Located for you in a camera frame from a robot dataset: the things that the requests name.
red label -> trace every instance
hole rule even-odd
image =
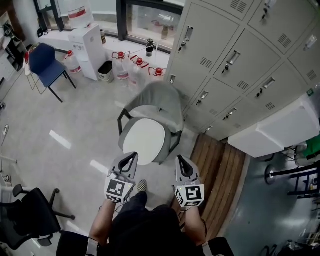
[[[82,15],[86,14],[86,9],[80,8],[78,12],[76,13],[72,13],[72,14],[68,14],[69,19],[74,19],[77,17],[80,17]]]
[[[81,67],[80,67],[80,66],[77,67],[77,68],[75,68],[75,69],[71,69],[70,72],[71,72],[71,73],[76,73],[76,72],[79,71],[79,70],[81,70]]]
[[[128,73],[126,73],[126,74],[118,74],[117,77],[120,80],[127,79],[129,77],[129,74]]]

locker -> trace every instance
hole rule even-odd
[[[184,115],[185,124],[194,131],[199,132],[201,128],[214,119],[213,116],[201,112],[196,107],[190,107]]]
[[[239,97],[238,91],[212,78],[196,98],[193,106],[215,117]]]
[[[254,0],[202,0],[243,20]]]
[[[263,0],[249,26],[285,54],[316,15],[316,10],[307,0],[278,0],[272,8],[268,8]]]
[[[279,59],[279,56],[260,39],[244,30],[214,77],[244,93]]]
[[[299,78],[284,63],[247,97],[271,114],[292,103],[303,93]]]
[[[257,123],[264,116],[265,113],[257,106],[242,99],[240,102],[228,107],[217,119],[225,126],[228,126],[229,130],[235,134]]]
[[[167,82],[178,90],[182,106],[185,107],[206,77],[205,74],[196,71],[192,65],[175,58]]]
[[[299,48],[291,55],[289,61],[311,86],[320,78],[320,23],[308,35]]]
[[[210,125],[206,126],[202,132],[216,139],[217,141],[221,141],[236,133],[236,128],[228,126],[220,120],[216,120]]]
[[[177,47],[183,42],[185,46],[176,51],[175,57],[209,73],[238,26],[216,12],[191,4]]]

plastic water bottle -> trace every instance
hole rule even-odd
[[[73,28],[83,29],[90,27],[90,24],[94,22],[94,16],[88,0],[64,0],[64,2]]]
[[[79,62],[72,50],[68,51],[68,54],[64,56],[64,60],[62,62],[72,74],[76,74],[81,71]]]
[[[146,76],[149,63],[137,55],[130,58],[132,63],[129,66],[129,88],[134,93],[139,93],[146,85]]]
[[[148,79],[147,79],[148,83],[153,82],[153,81],[163,81],[164,80],[164,76],[166,74],[166,68],[149,67],[148,71],[149,71],[149,75],[148,75]]]
[[[123,51],[112,53],[112,70],[115,79],[121,81],[122,86],[127,86],[124,82],[129,78],[128,62],[130,52],[124,53]]]

checkered shoe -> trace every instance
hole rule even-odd
[[[147,181],[145,179],[142,179],[139,181],[138,187],[137,187],[138,192],[147,192]]]

wooden floor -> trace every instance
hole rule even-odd
[[[191,160],[198,166],[204,184],[204,203],[200,214],[207,226],[207,239],[215,238],[222,227],[238,188],[246,154],[215,139],[200,134]],[[180,205],[174,198],[171,206],[184,222]]]

